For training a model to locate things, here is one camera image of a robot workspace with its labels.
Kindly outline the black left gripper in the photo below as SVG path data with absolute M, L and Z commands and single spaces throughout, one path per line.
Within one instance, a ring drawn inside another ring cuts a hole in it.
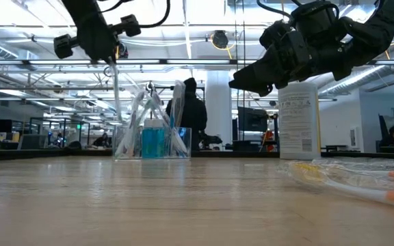
M 77 35 L 65 34 L 53 40 L 55 54 L 60 59 L 72 56 L 73 49 L 79 46 L 91 60 L 112 64 L 116 62 L 118 36 L 122 33 L 130 37 L 141 34 L 139 23 L 132 14 L 122 17 L 116 25 L 109 25 L 95 1 L 65 1 L 63 4 L 76 25 Z

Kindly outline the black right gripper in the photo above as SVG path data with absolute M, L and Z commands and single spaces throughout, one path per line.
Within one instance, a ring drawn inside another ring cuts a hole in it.
M 233 75 L 230 87 L 252 87 L 259 96 L 284 88 L 291 81 L 332 73 L 335 80 L 350 75 L 344 62 L 345 45 L 337 30 L 339 8 L 327 0 L 296 4 L 285 13 L 288 21 L 278 20 L 260 37 L 265 54 Z

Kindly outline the purple toothbrush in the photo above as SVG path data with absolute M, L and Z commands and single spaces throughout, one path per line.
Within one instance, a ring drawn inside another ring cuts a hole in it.
M 116 66 L 116 62 L 109 57 L 109 67 L 111 68 L 111 73 L 113 74 L 113 81 L 114 81 L 114 100 L 116 104 L 116 113 L 118 117 L 118 121 L 120 123 L 123 123 L 122 119 L 122 109 L 121 109 L 121 104 L 120 104 L 120 96 L 119 96 L 119 80 L 118 80 L 118 69 Z

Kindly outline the blue toothbrush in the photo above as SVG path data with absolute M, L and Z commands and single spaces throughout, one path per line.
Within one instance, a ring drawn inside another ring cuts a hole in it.
M 148 101 L 153 119 L 160 123 L 164 128 L 170 127 L 170 118 L 162 107 L 162 100 L 157 92 L 153 92 Z
M 183 82 L 176 82 L 170 107 L 170 127 L 172 151 L 175 152 L 177 156 L 185 156 L 187 154 L 187 147 L 179 135 L 184 104 L 185 84 Z

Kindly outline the green toothbrush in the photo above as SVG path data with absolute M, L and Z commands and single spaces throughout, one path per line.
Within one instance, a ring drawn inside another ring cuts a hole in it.
M 140 103 L 143 101 L 144 97 L 146 95 L 146 92 L 141 91 L 139 92 L 136 97 L 135 100 L 133 101 L 132 104 L 132 113 L 131 113 L 131 121 L 129 124 L 129 127 L 126 131 L 126 134 L 124 136 L 124 147 L 126 148 L 125 154 L 128 157 L 132 157 L 133 156 L 133 152 L 134 152 L 134 139 L 135 139 L 135 128 L 137 127 L 136 121 L 137 121 L 137 113 L 138 113 L 138 108 Z

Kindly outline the white wipes canister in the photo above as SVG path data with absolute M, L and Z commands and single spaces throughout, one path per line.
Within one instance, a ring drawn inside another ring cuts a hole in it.
M 321 156 L 318 103 L 314 83 L 290 83 L 278 91 L 282 159 L 313 160 Z

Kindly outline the white pillar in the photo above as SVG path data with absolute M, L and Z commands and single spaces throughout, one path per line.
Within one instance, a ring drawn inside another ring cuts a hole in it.
M 206 134 L 218 136 L 223 144 L 232 142 L 232 100 L 229 71 L 211 70 L 205 83 Z

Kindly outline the red object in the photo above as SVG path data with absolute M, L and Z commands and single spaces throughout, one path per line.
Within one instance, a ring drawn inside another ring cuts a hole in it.
M 275 147 L 273 144 L 274 141 L 274 134 L 272 131 L 266 131 L 263 134 L 262 137 L 262 146 L 261 146 L 261 151 L 262 152 L 273 152 Z

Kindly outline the long ceiling light bar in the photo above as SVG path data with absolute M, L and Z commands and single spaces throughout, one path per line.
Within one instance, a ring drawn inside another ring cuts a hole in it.
M 246 60 L 236 60 L 236 59 L 130 59 L 130 60 L 118 60 L 116 62 L 118 65 L 125 64 L 197 64 L 197 65 L 237 65 L 237 64 L 252 64 L 254 60 L 246 59 Z

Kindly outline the black equipment on desk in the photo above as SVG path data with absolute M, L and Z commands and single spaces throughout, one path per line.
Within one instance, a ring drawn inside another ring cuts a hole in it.
M 200 132 L 199 138 L 202 144 L 201 150 L 210 150 L 211 144 L 222 144 L 222 140 L 218 136 L 207 135 L 204 132 Z

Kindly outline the clear plastic bag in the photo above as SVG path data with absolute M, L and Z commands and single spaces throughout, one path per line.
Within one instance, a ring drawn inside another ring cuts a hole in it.
M 182 127 L 143 127 L 135 130 L 115 126 L 112 137 L 114 160 L 189 159 L 192 130 Z

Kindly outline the black office chair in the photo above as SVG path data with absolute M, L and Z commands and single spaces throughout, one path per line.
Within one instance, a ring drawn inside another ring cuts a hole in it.
M 381 140 L 378 144 L 378 152 L 383 152 L 383 148 L 390 147 L 393 145 L 393 138 L 390 135 L 389 129 L 386 126 L 386 121 L 383 115 L 379 115 L 379 123 L 380 123 L 380 131 L 381 131 Z

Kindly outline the silver ventilation duct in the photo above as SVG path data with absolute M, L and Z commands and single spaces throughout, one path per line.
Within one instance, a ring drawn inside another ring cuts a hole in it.
M 377 71 L 384 70 L 384 68 L 385 68 L 384 65 L 374 66 L 372 68 L 368 68 L 363 71 L 353 72 L 350 76 L 348 76 L 340 81 L 335 81 L 333 84 L 331 84 L 326 89 L 320 89 L 319 96 L 324 96 L 327 94 L 336 94 L 337 90 L 345 89 L 348 86 L 353 85 L 353 84 L 357 83 L 358 81 L 363 80 L 364 78 L 367 78 L 369 75 L 375 74 Z

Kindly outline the white wall unit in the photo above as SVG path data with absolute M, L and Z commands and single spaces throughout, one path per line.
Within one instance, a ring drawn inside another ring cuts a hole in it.
M 359 137 L 358 137 L 357 127 L 352 127 L 350 129 L 350 147 L 354 149 L 359 148 Z

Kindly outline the black aluminium table frame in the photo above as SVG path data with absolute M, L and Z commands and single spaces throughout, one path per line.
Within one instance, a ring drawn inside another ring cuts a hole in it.
M 112 157 L 111 150 L 0 150 L 0 161 L 15 159 L 34 159 L 61 156 L 108 156 Z M 322 157 L 353 157 L 353 158 L 382 158 L 394 159 L 394 153 L 362 153 L 362 152 L 322 152 Z M 200 151 L 192 152 L 191 157 L 196 158 L 279 158 L 278 152 L 220 152 Z

